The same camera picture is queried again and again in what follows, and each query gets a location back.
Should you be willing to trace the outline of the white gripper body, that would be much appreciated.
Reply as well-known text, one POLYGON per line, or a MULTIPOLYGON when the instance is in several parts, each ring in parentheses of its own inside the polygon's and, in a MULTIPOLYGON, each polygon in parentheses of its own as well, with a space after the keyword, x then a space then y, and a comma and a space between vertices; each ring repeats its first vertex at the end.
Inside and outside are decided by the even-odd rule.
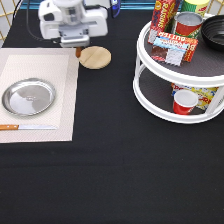
POLYGON ((43 0, 38 10, 42 37, 62 47, 85 47, 91 37, 105 36, 107 16, 105 6, 86 6, 83 0, 43 0))

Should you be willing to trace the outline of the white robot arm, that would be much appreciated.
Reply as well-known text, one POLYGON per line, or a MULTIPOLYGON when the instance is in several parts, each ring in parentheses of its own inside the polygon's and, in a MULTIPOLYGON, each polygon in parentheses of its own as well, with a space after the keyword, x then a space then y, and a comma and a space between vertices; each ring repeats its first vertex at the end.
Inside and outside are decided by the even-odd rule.
POLYGON ((38 17, 42 37, 64 48, 88 46, 91 37, 108 33, 107 10, 86 9, 83 0, 43 0, 38 17))

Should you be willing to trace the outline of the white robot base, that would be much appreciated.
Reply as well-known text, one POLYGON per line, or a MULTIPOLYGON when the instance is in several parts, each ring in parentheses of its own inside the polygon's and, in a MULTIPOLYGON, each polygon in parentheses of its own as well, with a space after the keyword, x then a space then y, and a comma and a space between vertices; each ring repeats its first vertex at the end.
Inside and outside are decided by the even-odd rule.
POLYGON ((112 6, 119 5, 120 0, 84 0, 84 4, 87 6, 101 5, 108 9, 112 6))

